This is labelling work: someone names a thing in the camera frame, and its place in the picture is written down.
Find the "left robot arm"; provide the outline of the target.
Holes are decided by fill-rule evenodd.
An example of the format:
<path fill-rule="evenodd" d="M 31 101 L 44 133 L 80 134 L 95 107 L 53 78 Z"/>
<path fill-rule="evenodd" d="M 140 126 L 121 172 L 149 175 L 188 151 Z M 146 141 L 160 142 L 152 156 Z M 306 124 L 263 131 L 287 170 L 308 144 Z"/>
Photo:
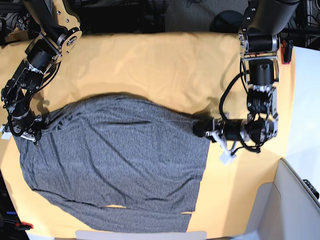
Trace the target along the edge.
<path fill-rule="evenodd" d="M 281 43 L 280 33 L 299 5 L 298 0 L 251 0 L 239 27 L 239 74 L 229 83 L 219 102 L 221 118 L 198 121 L 193 132 L 210 139 L 223 149 L 222 159 L 228 161 L 243 149 L 260 153 L 261 147 L 278 134 L 277 88 L 280 81 L 278 51 L 284 54 L 282 63 L 292 56 L 292 43 Z M 246 93 L 245 119 L 230 119 L 224 112 L 225 100 L 237 80 Z"/>

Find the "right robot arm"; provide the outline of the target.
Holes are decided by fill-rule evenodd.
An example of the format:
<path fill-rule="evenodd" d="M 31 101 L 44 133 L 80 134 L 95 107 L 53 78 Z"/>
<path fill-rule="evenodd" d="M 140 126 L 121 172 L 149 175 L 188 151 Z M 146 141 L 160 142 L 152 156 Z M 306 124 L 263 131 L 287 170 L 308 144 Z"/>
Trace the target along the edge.
<path fill-rule="evenodd" d="M 30 107 L 33 96 L 46 87 L 59 71 L 61 61 L 81 38 L 81 20 L 67 0 L 25 0 L 24 6 L 40 26 L 38 36 L 25 50 L 13 77 L 1 90 L 7 123 L 1 138 L 23 138 L 37 144 L 42 137 L 42 115 Z"/>

